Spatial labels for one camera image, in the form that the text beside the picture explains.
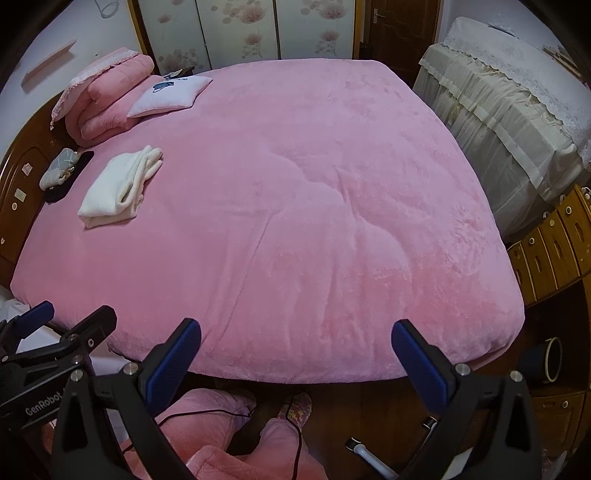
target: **pink fleece blanket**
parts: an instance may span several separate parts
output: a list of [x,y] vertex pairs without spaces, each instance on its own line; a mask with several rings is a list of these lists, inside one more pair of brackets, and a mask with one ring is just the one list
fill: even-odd
[[[404,375],[390,346],[409,318],[453,362],[502,353],[521,293],[476,175],[436,115],[374,61],[287,60],[213,72],[192,108],[94,148],[45,205],[12,282],[70,327],[102,304],[108,343],[142,359],[184,317],[191,370],[258,381]],[[76,215],[106,163],[146,144],[164,164],[137,218]]]
[[81,147],[93,147],[135,126],[138,118],[127,118],[131,106],[146,90],[163,78],[150,76],[154,62],[136,55],[104,73],[86,87],[65,116],[66,129]]

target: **door handle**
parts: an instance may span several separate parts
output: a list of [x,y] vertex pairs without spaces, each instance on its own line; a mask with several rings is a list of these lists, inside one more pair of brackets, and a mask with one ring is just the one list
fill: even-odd
[[386,15],[380,15],[378,13],[378,9],[374,8],[374,23],[378,23],[378,17],[380,18],[386,18]]

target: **white wall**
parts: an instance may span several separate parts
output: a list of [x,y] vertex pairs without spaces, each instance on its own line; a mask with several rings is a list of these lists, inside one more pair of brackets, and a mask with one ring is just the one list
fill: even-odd
[[[97,3],[104,7],[110,1]],[[120,47],[141,51],[127,1],[118,1],[117,12],[102,18],[95,0],[73,0],[29,46],[0,93],[0,161],[31,115],[86,65]],[[23,89],[21,81],[26,72],[72,38],[77,41],[70,53],[55,60]]]
[[518,38],[534,47],[560,45],[552,31],[519,0],[444,0],[437,41],[443,40],[457,17],[509,27]]

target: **pink fabric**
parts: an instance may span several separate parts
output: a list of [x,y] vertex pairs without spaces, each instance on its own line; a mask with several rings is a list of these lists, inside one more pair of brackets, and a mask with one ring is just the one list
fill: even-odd
[[[454,363],[490,361],[524,306],[476,175],[437,116],[374,61],[285,60],[207,73],[193,107],[94,148],[45,205],[12,292],[71,327],[103,304],[108,344],[143,359],[184,317],[191,370],[249,380],[405,375],[409,318]],[[137,218],[85,230],[76,212],[106,163],[147,144],[164,165]]]
[[146,90],[152,88],[152,86],[155,83],[158,83],[161,78],[162,77],[157,75],[152,75],[146,78],[138,86],[133,87],[120,99],[109,105],[106,110],[89,118],[87,121],[83,121],[83,117],[87,115],[88,110],[90,110],[93,105],[91,103],[86,111],[82,112],[80,116],[79,125],[81,125],[80,133],[82,138],[86,141],[92,141],[94,138],[112,128],[129,130],[131,127],[136,125],[138,123],[138,119],[127,118],[129,109],[144,94]]
[[97,76],[107,71],[111,67],[129,60],[137,55],[139,55],[139,53],[136,51],[128,50],[125,47],[118,48],[108,55],[105,55],[104,57],[94,61],[84,70],[78,73],[78,75],[72,78],[70,83],[68,83],[58,101],[54,105],[53,110],[51,111],[50,127],[53,127],[54,122],[57,122],[59,119],[63,118],[66,113],[71,110],[74,103],[78,100],[80,94],[95,78],[97,78]]
[[149,77],[153,70],[152,58],[147,55],[137,55],[97,77],[87,88],[92,103],[80,116],[80,123],[83,124],[106,110],[114,101]]
[[[66,114],[67,132],[81,147],[87,148],[98,145],[108,138],[114,137],[135,126],[139,122],[139,119],[127,118],[129,109],[146,90],[151,88],[155,83],[163,80],[158,75],[152,75],[111,103],[109,103],[110,100],[107,96],[100,96],[98,103],[100,106],[97,106],[91,95],[93,93],[91,87],[95,82],[100,81],[101,78],[96,79],[82,92],[72,109]],[[116,97],[118,94],[119,92],[115,92],[113,97]],[[107,108],[102,109],[106,103],[109,103]],[[96,115],[91,115],[97,109],[102,110]]]
[[[255,402],[217,390],[191,390],[156,418],[160,424],[172,414],[222,409],[248,414]],[[174,450],[200,480],[290,480],[298,449],[296,429],[286,420],[271,419],[261,432],[261,441],[250,455],[228,455],[232,436],[248,421],[226,413],[203,413],[174,417],[161,427]],[[125,454],[133,474],[148,479],[134,450]],[[298,461],[298,480],[326,480],[321,464],[302,444]]]

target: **wooden floor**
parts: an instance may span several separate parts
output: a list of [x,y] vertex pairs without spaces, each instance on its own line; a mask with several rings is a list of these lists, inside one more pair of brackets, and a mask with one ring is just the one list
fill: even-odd
[[312,396],[313,409],[303,429],[304,440],[330,480],[381,478],[345,448],[345,441],[352,436],[400,471],[427,433],[421,427],[427,411],[407,378],[298,386],[196,377],[184,390],[196,386],[223,390],[243,388],[256,396],[253,418],[234,436],[228,449],[233,455],[250,453],[265,423],[277,415],[285,398],[297,391],[307,391]]

